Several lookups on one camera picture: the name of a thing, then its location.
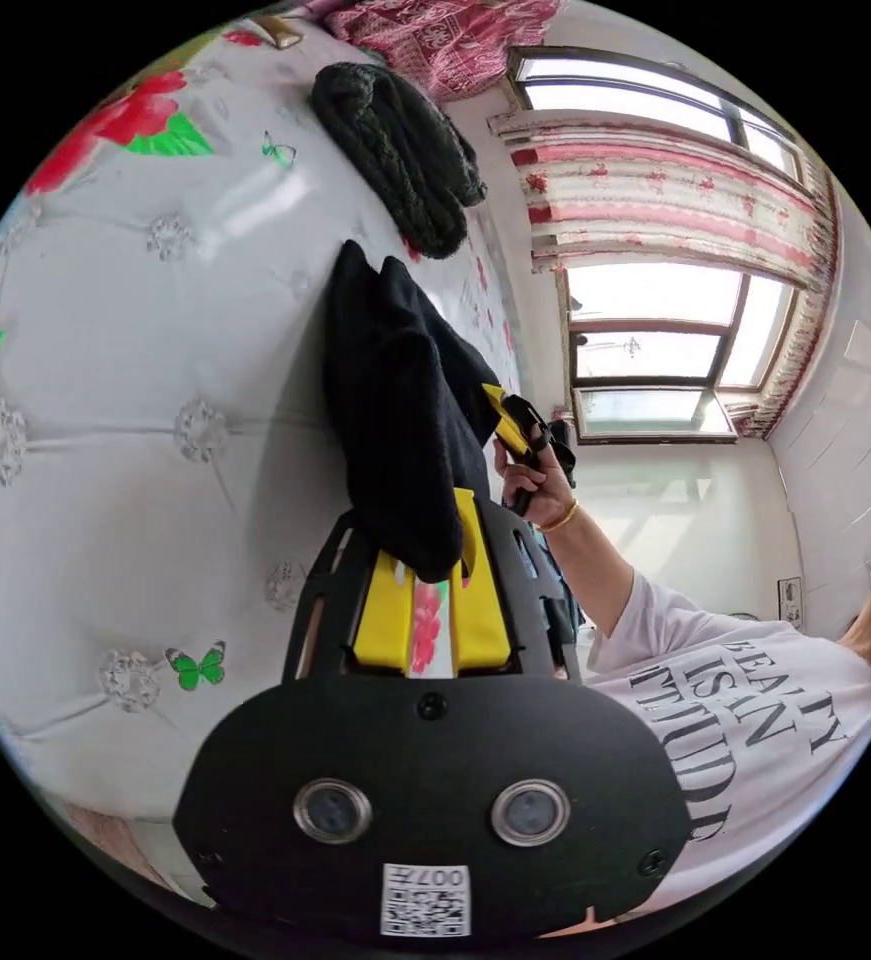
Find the pink blanket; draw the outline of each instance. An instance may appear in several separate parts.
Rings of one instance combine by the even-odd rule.
[[[337,39],[383,56],[436,103],[498,83],[508,50],[539,46],[564,0],[311,0],[306,9]]]

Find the hand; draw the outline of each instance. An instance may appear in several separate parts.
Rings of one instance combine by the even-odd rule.
[[[539,433],[538,427],[535,427],[532,439],[536,439]],[[538,527],[550,527],[566,516],[575,497],[555,457],[552,445],[549,444],[539,451],[537,456],[538,470],[512,463],[504,444],[495,438],[495,471],[504,481],[502,502],[511,506],[516,491],[527,490],[532,494],[532,499],[529,501],[525,519]]]

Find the window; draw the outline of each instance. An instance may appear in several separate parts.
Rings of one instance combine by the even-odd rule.
[[[676,67],[600,50],[516,50],[513,81],[536,110],[598,110],[659,120],[735,143],[799,179],[792,135]]]
[[[714,391],[689,388],[576,390],[582,442],[733,441],[728,415]]]
[[[778,280],[678,263],[565,277],[571,387],[590,442],[725,440],[718,395],[760,389],[797,296]]]
[[[516,50],[526,107],[664,121],[734,143],[800,179],[794,138],[731,94],[673,66],[602,51]],[[726,440],[719,395],[758,391],[798,294],[715,266],[634,261],[561,275],[579,438]]]
[[[574,387],[757,390],[793,290],[778,280],[680,263],[609,263],[567,272]]]

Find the gold bracelet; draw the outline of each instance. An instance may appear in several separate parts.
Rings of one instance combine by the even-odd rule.
[[[577,512],[578,512],[578,500],[573,497],[572,505],[568,508],[568,513],[566,513],[561,520],[557,520],[555,523],[551,524],[551,526],[539,527],[538,532],[545,534],[545,536],[548,536],[550,533],[554,533],[556,530],[559,529],[559,527],[564,527],[565,524],[568,523],[568,521],[571,520],[572,517],[574,517]]]

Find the qr code label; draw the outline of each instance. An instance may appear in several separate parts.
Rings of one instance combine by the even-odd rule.
[[[471,925],[468,867],[385,864],[382,936],[467,937]]]

